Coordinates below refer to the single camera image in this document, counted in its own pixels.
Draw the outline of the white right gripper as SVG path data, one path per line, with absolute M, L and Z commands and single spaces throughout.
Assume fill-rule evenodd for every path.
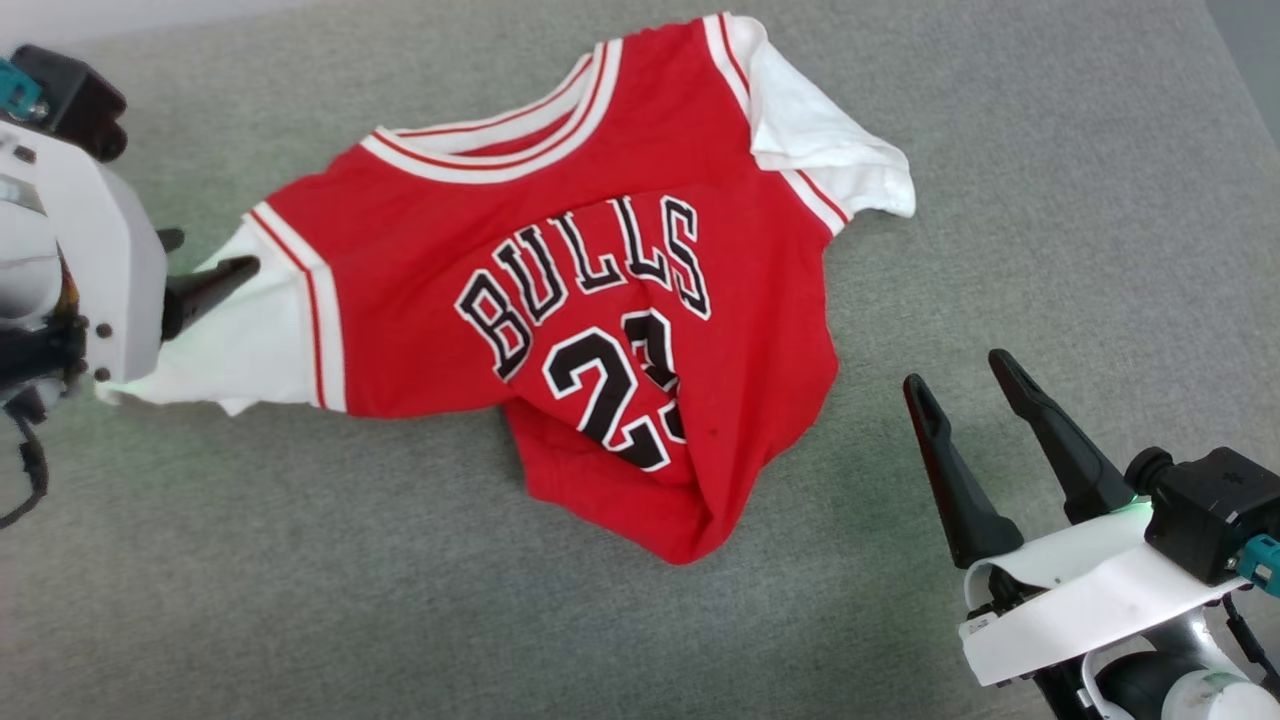
M 972 616 L 957 633 L 975 680 L 991 687 L 1061 671 L 1060 717 L 1248 719 L 1251 679 L 1204 616 L 1245 580 L 1206 584 L 1148 544 L 1151 507 L 1126 507 L 1137 496 L 1115 464 L 1007 350 L 991 350 L 988 363 L 1076 527 L 1024 544 L 956 448 L 931 387 L 918 374 L 904 379 L 950 556 L 968 569 Z

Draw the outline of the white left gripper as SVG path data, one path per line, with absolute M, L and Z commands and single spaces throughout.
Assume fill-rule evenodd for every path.
M 137 380 L 169 342 L 260 269 L 256 256 L 166 278 L 182 228 L 155 231 L 137 195 L 83 149 L 3 127 L 3 400 L 36 389 L 52 405 L 74 373 Z M 17 345 L 41 340 L 65 313 L 82 347 L 51 369 L 22 366 Z

